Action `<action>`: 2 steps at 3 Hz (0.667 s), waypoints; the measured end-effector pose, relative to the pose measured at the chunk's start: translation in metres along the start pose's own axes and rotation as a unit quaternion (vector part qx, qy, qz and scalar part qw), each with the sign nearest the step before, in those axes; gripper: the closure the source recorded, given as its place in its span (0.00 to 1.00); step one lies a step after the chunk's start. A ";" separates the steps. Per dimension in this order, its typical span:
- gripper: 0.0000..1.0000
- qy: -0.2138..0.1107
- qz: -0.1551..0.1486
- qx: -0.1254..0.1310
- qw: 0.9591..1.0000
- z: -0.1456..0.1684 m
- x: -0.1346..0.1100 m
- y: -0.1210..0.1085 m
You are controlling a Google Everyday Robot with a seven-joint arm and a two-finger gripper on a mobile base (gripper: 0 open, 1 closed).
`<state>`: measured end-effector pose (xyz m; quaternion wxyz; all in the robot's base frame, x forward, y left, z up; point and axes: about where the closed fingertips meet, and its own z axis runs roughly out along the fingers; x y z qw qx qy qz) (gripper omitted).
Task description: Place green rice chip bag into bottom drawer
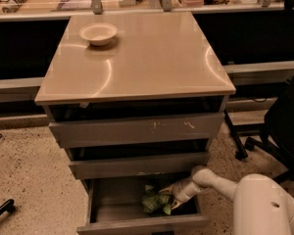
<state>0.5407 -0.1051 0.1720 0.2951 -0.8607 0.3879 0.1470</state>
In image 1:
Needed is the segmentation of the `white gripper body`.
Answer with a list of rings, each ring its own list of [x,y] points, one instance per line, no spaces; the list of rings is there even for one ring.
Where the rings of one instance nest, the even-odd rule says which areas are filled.
[[[172,194],[178,203],[184,204],[201,193],[204,189],[205,186],[195,182],[191,177],[187,177],[172,185]]]

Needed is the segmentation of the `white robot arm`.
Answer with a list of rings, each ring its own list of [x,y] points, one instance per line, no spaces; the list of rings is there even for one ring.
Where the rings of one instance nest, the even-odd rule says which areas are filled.
[[[195,166],[191,174],[163,189],[176,209],[206,189],[214,189],[233,203],[234,235],[294,235],[294,198],[271,178],[248,174],[239,182]]]

